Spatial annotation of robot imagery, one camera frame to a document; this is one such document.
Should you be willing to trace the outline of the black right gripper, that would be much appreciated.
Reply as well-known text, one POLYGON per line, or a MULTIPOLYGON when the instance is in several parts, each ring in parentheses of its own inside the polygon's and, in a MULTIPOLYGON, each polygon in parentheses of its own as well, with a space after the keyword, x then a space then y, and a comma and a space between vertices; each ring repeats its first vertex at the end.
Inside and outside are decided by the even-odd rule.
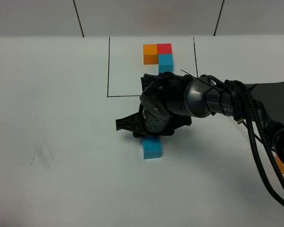
POLYGON ((143 105, 139 106, 139 111, 122 119, 117 119, 116 130, 131 131, 135 138, 145 136, 171 136, 175 130, 189 126, 192 123, 190 116, 172 114, 168 118, 153 116, 143 105))

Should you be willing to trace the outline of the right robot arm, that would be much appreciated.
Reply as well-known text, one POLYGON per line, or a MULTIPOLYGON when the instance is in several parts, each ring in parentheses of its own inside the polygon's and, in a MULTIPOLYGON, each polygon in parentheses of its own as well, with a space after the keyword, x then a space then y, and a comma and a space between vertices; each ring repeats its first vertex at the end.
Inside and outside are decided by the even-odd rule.
POLYGON ((198 78, 170 72, 145 74, 142 79, 139 111, 116 120, 117 130, 131 131, 136 138, 170 136, 175 129, 191 124, 192 117, 213 114, 246 119, 245 109, 259 115, 268 144, 284 164, 284 82, 245 84, 221 82, 210 75, 198 78), (247 90, 254 106, 244 105, 247 90))

